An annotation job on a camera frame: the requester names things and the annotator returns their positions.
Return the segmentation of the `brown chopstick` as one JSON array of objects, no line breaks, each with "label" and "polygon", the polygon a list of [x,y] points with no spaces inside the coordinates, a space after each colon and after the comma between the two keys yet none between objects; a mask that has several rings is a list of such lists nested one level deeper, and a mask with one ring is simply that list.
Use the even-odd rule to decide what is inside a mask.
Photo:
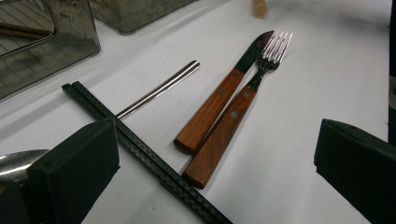
[{"label": "brown chopstick", "polygon": [[4,22],[0,22],[0,30],[9,30],[14,32],[21,32],[21,33],[34,34],[34,35],[44,35],[44,36],[52,34],[52,31],[49,30],[36,29],[32,27],[21,26],[11,23],[4,23]]},{"label": "brown chopstick", "polygon": [[33,39],[33,40],[39,40],[51,34],[52,32],[47,32],[47,31],[45,31],[44,33],[32,33],[32,32],[0,30],[0,35],[6,35],[6,36],[24,38],[24,39]]}]

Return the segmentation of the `white table sheet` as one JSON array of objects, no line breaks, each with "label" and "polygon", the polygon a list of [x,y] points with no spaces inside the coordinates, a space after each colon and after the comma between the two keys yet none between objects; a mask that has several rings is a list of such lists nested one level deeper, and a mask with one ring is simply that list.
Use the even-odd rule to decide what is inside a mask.
[{"label": "white table sheet", "polygon": [[391,0],[267,4],[257,19],[250,0],[198,0],[131,35],[98,23],[96,56],[0,102],[0,155],[55,147],[91,122],[66,83],[120,112],[195,60],[194,74],[125,120],[182,171],[178,132],[258,35],[285,31],[285,59],[262,81],[204,195],[233,224],[369,224],[317,173],[314,154],[324,119],[387,137]]}]

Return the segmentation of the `light wooden spoon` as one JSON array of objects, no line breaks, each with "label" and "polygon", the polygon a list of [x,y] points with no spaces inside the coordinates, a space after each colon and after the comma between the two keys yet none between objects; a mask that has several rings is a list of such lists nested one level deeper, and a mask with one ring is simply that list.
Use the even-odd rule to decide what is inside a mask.
[{"label": "light wooden spoon", "polygon": [[252,12],[255,18],[265,18],[269,12],[269,7],[265,0],[253,0]]}]

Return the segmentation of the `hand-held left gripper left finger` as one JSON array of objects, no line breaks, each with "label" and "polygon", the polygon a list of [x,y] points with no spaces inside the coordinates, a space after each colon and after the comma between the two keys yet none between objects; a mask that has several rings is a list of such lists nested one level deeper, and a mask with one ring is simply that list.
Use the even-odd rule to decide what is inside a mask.
[{"label": "hand-held left gripper left finger", "polygon": [[82,127],[27,169],[39,222],[81,224],[119,169],[114,120]]}]

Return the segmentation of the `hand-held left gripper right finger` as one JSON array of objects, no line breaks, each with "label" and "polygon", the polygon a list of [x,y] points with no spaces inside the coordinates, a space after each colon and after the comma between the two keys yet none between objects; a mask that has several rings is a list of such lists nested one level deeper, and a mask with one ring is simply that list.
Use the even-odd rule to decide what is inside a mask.
[{"label": "hand-held left gripper right finger", "polygon": [[321,122],[314,164],[372,224],[396,224],[396,147],[349,124]]}]

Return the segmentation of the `wooden-handled knife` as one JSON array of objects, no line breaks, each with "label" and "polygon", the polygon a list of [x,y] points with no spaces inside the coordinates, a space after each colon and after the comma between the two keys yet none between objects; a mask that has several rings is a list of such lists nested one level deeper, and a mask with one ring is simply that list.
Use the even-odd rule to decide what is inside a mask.
[{"label": "wooden-handled knife", "polygon": [[243,80],[248,69],[262,55],[269,43],[273,31],[259,35],[247,48],[245,53],[229,72],[229,74],[213,90],[210,96],[195,112],[184,128],[179,132],[174,145],[186,154],[194,154],[211,127],[217,120],[220,112],[227,105],[233,93]]}]

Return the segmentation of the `steel spoon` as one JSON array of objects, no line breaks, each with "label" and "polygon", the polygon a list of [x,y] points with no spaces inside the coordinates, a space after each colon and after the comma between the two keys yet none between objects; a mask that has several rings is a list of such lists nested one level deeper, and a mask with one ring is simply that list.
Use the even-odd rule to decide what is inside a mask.
[{"label": "steel spoon", "polygon": [[[177,83],[191,75],[199,68],[199,66],[199,62],[191,61],[174,75],[166,79],[162,84],[123,109],[116,115],[116,117],[118,119],[127,118],[140,107],[156,99],[161,94],[174,87]],[[32,149],[0,156],[0,181],[12,181],[18,186],[23,185],[28,180],[26,169],[49,152],[49,149]]]}]

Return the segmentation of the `wooden-handled fork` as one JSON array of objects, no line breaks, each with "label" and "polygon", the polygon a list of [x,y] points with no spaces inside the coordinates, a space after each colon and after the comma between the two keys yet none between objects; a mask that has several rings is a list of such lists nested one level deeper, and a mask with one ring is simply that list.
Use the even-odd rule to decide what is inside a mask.
[{"label": "wooden-handled fork", "polygon": [[204,188],[215,172],[225,150],[248,112],[264,75],[275,71],[293,37],[292,33],[276,31],[262,55],[248,69],[233,96],[223,108],[214,125],[198,147],[182,176],[198,189]]}]

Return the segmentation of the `smoky clear plastic bin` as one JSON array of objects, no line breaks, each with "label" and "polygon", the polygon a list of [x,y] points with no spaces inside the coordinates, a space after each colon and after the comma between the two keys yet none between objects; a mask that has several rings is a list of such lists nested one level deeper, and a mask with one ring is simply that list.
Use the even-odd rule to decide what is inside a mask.
[{"label": "smoky clear plastic bin", "polygon": [[0,35],[0,101],[100,50],[89,0],[0,0],[0,22],[52,31],[39,40]]},{"label": "smoky clear plastic bin", "polygon": [[135,31],[196,0],[89,0],[92,15],[122,34]]}]

